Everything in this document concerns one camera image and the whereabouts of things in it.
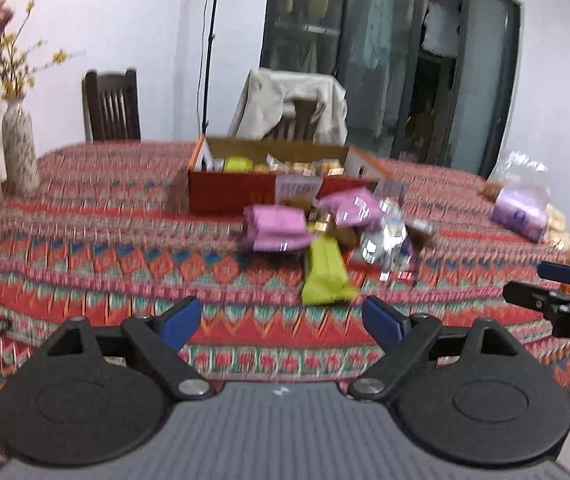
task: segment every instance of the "red box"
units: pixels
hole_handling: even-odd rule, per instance
[[[284,162],[315,162],[324,158],[340,160],[346,174],[324,177],[318,197],[353,187],[375,186],[382,178],[393,178],[374,157],[354,146],[201,137],[188,167],[190,213],[236,216],[242,215],[248,205],[273,204],[275,174],[208,171],[214,158],[245,156],[255,164],[265,164],[267,155]]]

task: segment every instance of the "white vase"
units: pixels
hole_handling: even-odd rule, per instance
[[[32,136],[32,118],[23,108],[23,101],[8,100],[8,110],[1,123],[3,154],[8,174],[8,192],[27,194],[41,183]]]

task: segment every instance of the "patterned tablecloth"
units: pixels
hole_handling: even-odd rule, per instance
[[[239,255],[238,219],[166,211],[171,186],[185,187],[193,144],[82,144],[41,158],[42,185],[0,210],[0,389],[66,317],[117,324],[159,314],[195,294],[201,329],[181,351],[207,377],[313,381],[348,379],[381,355],[353,306],[303,307],[303,272],[294,261]],[[411,184],[407,218],[437,225],[414,288],[351,279],[404,313],[425,311],[446,324],[491,316],[507,325],[570,392],[570,340],[550,336],[536,313],[507,305],[502,285],[536,281],[536,263],[563,254],[524,241],[490,222],[490,204],[472,175],[386,162]]]

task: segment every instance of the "chair back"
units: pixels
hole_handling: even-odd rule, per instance
[[[263,140],[308,140],[314,142],[314,134],[318,117],[313,116],[318,106],[318,101],[311,99],[292,99],[294,114],[284,113],[279,123],[274,126]]]
[[[136,70],[97,73],[84,79],[93,140],[140,140]]]

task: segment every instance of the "round black mount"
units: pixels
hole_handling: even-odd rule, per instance
[[[158,429],[165,400],[152,380],[75,357],[46,359],[0,391],[0,440],[11,456],[41,465],[91,465],[126,454]]]
[[[570,400],[534,364],[523,356],[461,358],[408,384],[399,420],[420,446],[449,462],[505,468],[557,456],[570,430]]]

